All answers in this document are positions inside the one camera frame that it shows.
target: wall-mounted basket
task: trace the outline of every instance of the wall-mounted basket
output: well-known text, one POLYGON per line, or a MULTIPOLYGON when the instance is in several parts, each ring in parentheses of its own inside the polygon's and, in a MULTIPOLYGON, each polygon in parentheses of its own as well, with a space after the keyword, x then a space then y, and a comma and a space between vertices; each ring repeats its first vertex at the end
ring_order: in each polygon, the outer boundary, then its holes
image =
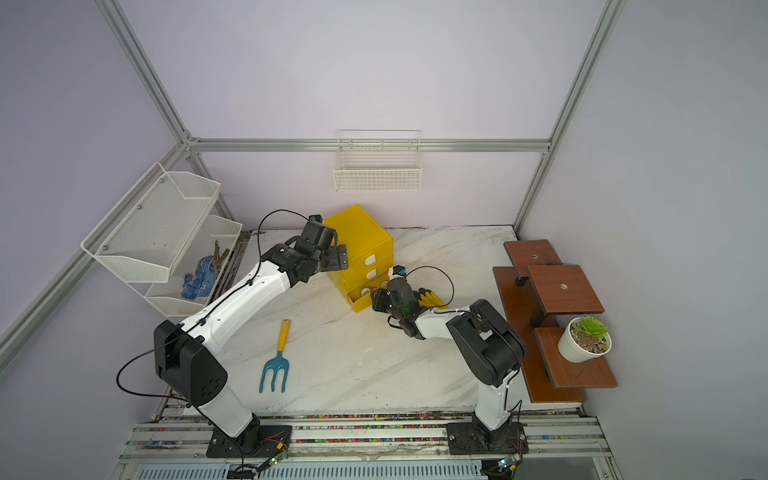
POLYGON ((120 209, 119 222, 110 220, 110 212, 81 247, 163 315, 193 315, 207 305, 243 226, 210 214, 219 188, 213 180, 155 164, 113 209, 120 209), (216 242, 222 262, 202 271, 203 288, 194 284, 198 264, 214 257, 216 242), (193 285, 185 286, 187 274, 193 285))
POLYGON ((189 172, 160 176, 100 245, 89 250, 120 280, 167 282, 219 197, 218 182, 189 172))
POLYGON ((339 130, 333 180, 338 192, 422 188, 418 130, 339 130))

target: white marble surface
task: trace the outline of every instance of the white marble surface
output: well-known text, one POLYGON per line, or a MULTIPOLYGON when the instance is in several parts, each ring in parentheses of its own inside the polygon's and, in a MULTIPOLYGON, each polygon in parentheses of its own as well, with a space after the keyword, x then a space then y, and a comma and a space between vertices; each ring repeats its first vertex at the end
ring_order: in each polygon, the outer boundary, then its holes
MULTIPOLYGON (((503 242, 511 227, 391 229, 395 264, 409 270, 434 265, 456 287, 452 306, 487 299, 502 315, 493 266, 510 265, 503 242)), ((262 237, 262 251, 298 233, 272 230, 262 237)), ((252 238, 237 279, 256 264, 252 238)), ((450 284, 438 271, 422 269, 411 286, 429 288, 444 300, 450 284)), ((258 414, 371 412, 421 409, 472 410, 478 381, 452 340, 417 340, 386 324, 386 314, 370 308, 354 313, 324 274, 315 275, 277 297, 246 323, 217 357, 230 375, 235 393, 258 414), (291 320, 284 356, 290 361, 286 392, 267 386, 259 394, 264 363, 275 356, 280 323, 291 320)), ((523 398, 523 409, 569 408, 578 404, 535 404, 523 375, 512 383, 509 406, 523 398)))

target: black mounting plate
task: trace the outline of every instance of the black mounting plate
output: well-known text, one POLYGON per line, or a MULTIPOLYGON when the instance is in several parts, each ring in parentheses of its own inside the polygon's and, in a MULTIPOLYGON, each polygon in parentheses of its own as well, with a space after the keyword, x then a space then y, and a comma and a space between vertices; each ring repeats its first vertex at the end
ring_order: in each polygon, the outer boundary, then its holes
POLYGON ((508 422, 493 432, 475 422, 449 423, 446 430, 451 455, 528 453, 528 441, 519 422, 508 422))
MULTIPOLYGON (((287 445, 290 442, 291 430, 293 430, 291 425, 259 425, 259 439, 263 440, 274 436, 275 440, 287 445)), ((259 448, 255 452, 245 455, 245 458, 272 458, 277 453, 277 443, 266 441, 261 442, 259 448)), ((224 432, 214 429, 214 436, 208 442, 208 451, 205 452, 205 456, 208 458, 239 458, 240 450, 224 432)))

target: yellow drawer unit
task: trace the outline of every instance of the yellow drawer unit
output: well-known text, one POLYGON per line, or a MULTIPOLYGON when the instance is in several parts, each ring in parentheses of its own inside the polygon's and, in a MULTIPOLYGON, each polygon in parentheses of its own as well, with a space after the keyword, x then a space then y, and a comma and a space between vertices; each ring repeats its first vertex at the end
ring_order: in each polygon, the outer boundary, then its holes
POLYGON ((349 262, 347 270, 329 272, 329 275, 353 309, 359 312, 371 304, 370 298, 366 302, 359 290, 370 287, 373 280, 382 276, 384 281, 389 280, 389 269, 395 259, 395 241, 360 205, 326 218, 325 224, 339 234, 339 244, 346 245, 349 262))

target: yellow handle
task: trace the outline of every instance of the yellow handle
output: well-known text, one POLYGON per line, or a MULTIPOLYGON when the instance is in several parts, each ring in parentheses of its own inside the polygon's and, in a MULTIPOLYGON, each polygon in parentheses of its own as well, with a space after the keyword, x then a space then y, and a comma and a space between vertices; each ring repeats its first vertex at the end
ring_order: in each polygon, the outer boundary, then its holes
POLYGON ((280 326, 280 340, 277 341, 277 351, 282 352, 286 349, 286 340, 288 340, 288 329, 290 328, 290 320, 283 320, 283 325, 280 326))

